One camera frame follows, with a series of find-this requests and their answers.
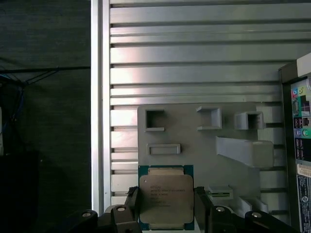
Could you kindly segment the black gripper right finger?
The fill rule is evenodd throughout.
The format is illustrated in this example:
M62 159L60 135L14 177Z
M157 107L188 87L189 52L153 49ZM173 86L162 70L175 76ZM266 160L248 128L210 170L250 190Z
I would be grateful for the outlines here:
M297 233L298 230L262 211L240 217L228 207L215 206L203 187L194 189L194 216L203 233Z

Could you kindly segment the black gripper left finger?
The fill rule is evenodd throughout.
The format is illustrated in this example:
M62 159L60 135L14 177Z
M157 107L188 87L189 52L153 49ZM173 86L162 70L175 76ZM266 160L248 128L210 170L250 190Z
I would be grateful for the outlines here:
M139 233L139 188L130 187L124 204L112 205L99 216L96 211L82 210L64 221L66 233Z

